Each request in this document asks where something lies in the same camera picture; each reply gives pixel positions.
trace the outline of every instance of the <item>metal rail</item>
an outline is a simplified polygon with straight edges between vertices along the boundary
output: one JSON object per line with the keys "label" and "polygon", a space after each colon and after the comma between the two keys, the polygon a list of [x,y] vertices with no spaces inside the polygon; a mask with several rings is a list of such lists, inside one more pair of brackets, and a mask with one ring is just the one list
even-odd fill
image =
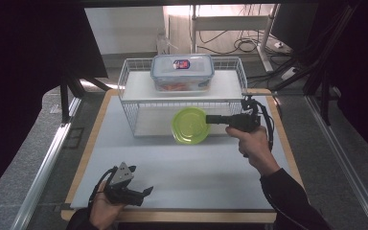
{"label": "metal rail", "polygon": [[310,110],[315,117],[316,121],[320,125],[322,132],[325,135],[328,143],[333,150],[333,154],[336,156],[336,160],[338,161],[339,166],[341,167],[342,171],[345,173],[349,184],[351,185],[360,205],[362,206],[366,216],[368,217],[368,190],[366,189],[365,185],[363,184],[362,180],[357,174],[354,166],[352,165],[351,161],[349,160],[347,152],[344,148],[340,145],[335,136],[332,128],[327,126],[327,124],[321,118],[319,113],[319,106],[313,96],[306,97],[306,100],[310,106]]}
{"label": "metal rail", "polygon": [[44,187],[46,186],[47,180],[49,179],[52,169],[56,164],[61,146],[65,140],[65,137],[67,136],[71,122],[77,112],[80,102],[80,99],[74,98],[74,100],[70,103],[70,121],[66,124],[62,124],[59,127],[52,145],[49,147],[49,150],[47,151],[47,154],[41,163],[40,169],[34,178],[34,182],[32,183],[32,186],[29,189],[26,198],[19,209],[19,212],[16,215],[16,218],[14,219],[11,230],[27,228],[29,221],[32,218],[33,212],[35,211],[35,207],[40,200],[40,196],[43,193]]}

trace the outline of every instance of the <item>wooden table edge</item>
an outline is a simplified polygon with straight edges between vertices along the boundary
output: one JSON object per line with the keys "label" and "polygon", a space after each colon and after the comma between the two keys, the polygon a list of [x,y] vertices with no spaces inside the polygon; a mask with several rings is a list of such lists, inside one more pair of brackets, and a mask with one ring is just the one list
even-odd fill
{"label": "wooden table edge", "polygon": [[[263,93],[270,94],[271,92],[266,89],[249,89],[249,93]],[[99,131],[101,129],[102,122],[104,120],[104,115],[106,113],[108,104],[112,96],[117,96],[118,91],[116,89],[108,90],[103,98],[103,103],[101,104],[100,111],[95,120],[94,126],[92,128],[91,134],[88,138],[85,150],[82,154],[82,158],[77,168],[76,175],[69,189],[68,195],[65,199],[65,203],[69,204],[73,201],[74,195],[79,187],[83,174],[86,170],[87,163],[91,157],[91,153],[95,146]],[[297,182],[301,185],[302,180],[298,172],[297,165],[294,161],[294,156],[292,155],[291,148],[288,144],[288,139],[284,131],[283,125],[281,124],[280,116],[277,111],[277,107],[274,99],[271,96],[266,96],[267,102],[271,114],[273,116],[273,121],[275,127],[279,133],[280,141],[286,155],[288,165],[290,167],[291,175]],[[61,217],[64,220],[70,220],[70,218],[75,213],[75,210],[61,210]],[[275,213],[236,213],[234,212],[160,212],[160,211],[123,211],[118,221],[122,222],[147,222],[147,221],[160,221],[160,222],[254,222],[254,223],[270,223],[276,218]]]}

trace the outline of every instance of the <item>container lid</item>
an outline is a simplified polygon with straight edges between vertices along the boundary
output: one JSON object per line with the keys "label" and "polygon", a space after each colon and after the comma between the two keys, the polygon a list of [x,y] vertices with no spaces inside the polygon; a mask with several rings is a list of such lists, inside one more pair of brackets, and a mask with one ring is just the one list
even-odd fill
{"label": "container lid", "polygon": [[162,55],[151,63],[151,76],[158,78],[214,76],[214,64],[209,55]]}
{"label": "container lid", "polygon": [[172,118],[172,134],[179,144],[195,145],[209,134],[210,126],[205,122],[206,113],[198,107],[185,107]]}

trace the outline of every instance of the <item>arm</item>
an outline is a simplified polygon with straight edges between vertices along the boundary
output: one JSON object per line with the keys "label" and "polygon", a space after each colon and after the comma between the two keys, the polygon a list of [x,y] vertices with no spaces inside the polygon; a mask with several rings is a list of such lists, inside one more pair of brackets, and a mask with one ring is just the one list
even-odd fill
{"label": "arm", "polygon": [[239,139],[239,152],[261,174],[264,195],[277,212],[278,229],[330,229],[308,202],[304,189],[277,164],[268,148],[263,126],[247,133],[228,127],[226,132]]}
{"label": "arm", "polygon": [[78,210],[71,217],[67,230],[101,230],[112,225],[125,208],[125,204],[111,204],[103,193],[104,185],[104,182],[101,183],[95,195],[90,215],[87,208]]}

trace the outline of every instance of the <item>wall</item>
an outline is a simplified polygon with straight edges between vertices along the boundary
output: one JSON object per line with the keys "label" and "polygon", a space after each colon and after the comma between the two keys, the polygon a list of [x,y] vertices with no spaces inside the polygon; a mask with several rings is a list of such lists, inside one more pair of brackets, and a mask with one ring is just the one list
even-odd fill
{"label": "wall", "polygon": [[101,55],[156,51],[163,7],[85,9]]}

